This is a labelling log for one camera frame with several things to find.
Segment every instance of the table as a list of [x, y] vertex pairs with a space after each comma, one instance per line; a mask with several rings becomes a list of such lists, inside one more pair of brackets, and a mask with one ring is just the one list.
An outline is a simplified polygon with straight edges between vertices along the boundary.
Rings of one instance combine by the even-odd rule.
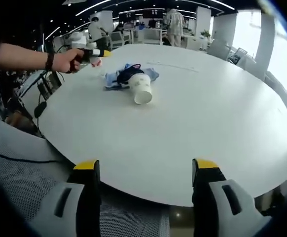
[[[153, 67], [153, 101], [103, 91], [126, 63]], [[178, 47], [126, 45], [67, 75], [39, 118], [42, 133], [73, 163], [97, 158], [101, 180], [154, 202], [192, 206], [192, 159], [216, 162], [253, 197], [287, 179], [287, 109], [235, 65]]]

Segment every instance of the hand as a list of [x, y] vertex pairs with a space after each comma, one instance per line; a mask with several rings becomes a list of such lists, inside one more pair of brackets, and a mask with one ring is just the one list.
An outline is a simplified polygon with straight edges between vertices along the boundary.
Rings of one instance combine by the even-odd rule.
[[74, 63], [74, 69], [80, 70], [80, 63], [75, 60], [76, 57], [83, 57], [84, 52], [80, 49], [73, 48], [65, 53], [55, 54], [52, 70], [61, 73], [67, 73], [70, 71], [71, 61]]

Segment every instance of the white paper cup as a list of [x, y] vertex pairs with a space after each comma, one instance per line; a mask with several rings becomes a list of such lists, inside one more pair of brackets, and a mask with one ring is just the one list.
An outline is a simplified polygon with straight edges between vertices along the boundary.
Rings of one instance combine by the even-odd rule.
[[150, 83], [150, 77], [143, 73], [135, 74], [128, 80], [136, 104], [144, 105], [152, 100]]

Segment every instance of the desk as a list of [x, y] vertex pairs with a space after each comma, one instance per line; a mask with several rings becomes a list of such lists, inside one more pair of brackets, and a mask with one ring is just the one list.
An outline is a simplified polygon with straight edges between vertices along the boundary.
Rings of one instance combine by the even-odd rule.
[[[105, 72], [153, 67], [153, 101], [103, 91]], [[192, 159], [216, 162], [253, 197], [287, 179], [287, 109], [262, 81], [228, 62], [160, 45], [126, 45], [67, 75], [39, 118], [42, 133], [73, 163], [97, 158], [101, 180], [159, 203], [192, 206]]]

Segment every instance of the wristwatch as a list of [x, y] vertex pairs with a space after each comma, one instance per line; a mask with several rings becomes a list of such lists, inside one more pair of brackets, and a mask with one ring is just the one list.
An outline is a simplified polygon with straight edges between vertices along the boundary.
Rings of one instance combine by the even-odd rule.
[[47, 56], [47, 61], [46, 61], [46, 64], [45, 64], [45, 70], [51, 71], [52, 67], [53, 67], [55, 54], [54, 53], [48, 53], [47, 55], [48, 56]]

